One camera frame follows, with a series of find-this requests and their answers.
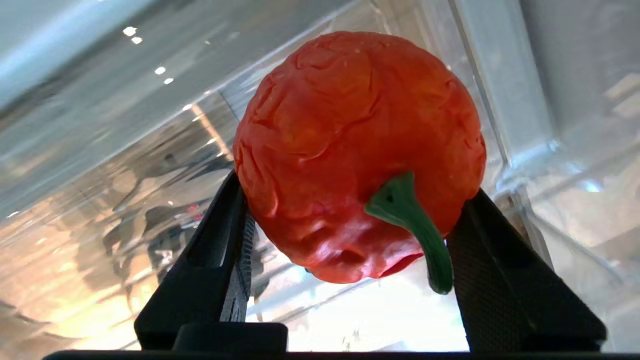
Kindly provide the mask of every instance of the red pepper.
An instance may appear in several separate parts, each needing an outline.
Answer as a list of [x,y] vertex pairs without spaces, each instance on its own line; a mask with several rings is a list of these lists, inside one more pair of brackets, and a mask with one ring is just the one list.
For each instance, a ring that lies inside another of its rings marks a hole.
[[256,221],[319,279],[388,276],[424,249],[432,288],[451,289],[442,236],[486,151],[471,96],[427,51],[377,33],[307,42],[260,83],[234,156]]

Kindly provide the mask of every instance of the pepper stem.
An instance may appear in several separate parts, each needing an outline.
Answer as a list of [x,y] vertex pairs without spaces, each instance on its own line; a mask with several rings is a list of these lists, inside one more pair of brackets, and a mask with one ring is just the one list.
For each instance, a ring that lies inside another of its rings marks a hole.
[[382,221],[404,227],[418,239],[427,259],[429,285],[439,294],[453,288],[453,266],[440,231],[422,209],[413,190],[413,172],[387,181],[369,199],[364,211]]

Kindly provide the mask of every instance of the habanero pepper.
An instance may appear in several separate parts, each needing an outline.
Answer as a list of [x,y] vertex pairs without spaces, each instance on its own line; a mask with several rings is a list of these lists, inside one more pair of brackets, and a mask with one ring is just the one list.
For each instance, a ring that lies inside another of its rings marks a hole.
[[307,42],[260,83],[234,156],[258,224],[317,278],[381,278],[424,253],[431,287],[451,290],[442,238],[486,150],[471,96],[427,51],[378,33]]

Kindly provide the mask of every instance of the transparent container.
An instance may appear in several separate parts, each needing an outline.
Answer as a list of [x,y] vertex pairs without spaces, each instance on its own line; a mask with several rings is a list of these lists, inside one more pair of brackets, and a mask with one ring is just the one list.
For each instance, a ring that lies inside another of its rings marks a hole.
[[[640,351],[640,3],[29,4],[0,15],[19,33],[0,43],[0,359],[139,348],[132,322],[233,167],[260,80],[338,30],[405,37],[461,79],[483,189],[606,323],[604,349]],[[424,262],[336,285],[255,248],[247,320],[285,323],[290,350],[468,349]]]

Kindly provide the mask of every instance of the clear plastic box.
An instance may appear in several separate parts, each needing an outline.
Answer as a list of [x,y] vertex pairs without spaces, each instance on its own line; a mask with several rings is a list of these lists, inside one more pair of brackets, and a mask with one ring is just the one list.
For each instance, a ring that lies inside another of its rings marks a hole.
[[[483,189],[606,323],[604,349],[640,351],[639,8],[622,0],[52,6],[24,46],[0,58],[0,76],[29,74],[0,97],[0,358],[137,348],[132,321],[232,168],[234,132],[259,81],[305,41],[338,30],[405,37],[462,80],[488,148]],[[105,25],[88,31],[93,22],[80,18]],[[73,31],[41,36],[65,21]],[[17,56],[27,45],[33,56]],[[285,323],[290,350],[468,349],[455,298],[428,290],[424,263],[335,285],[292,265],[264,236],[256,248],[247,319]]]

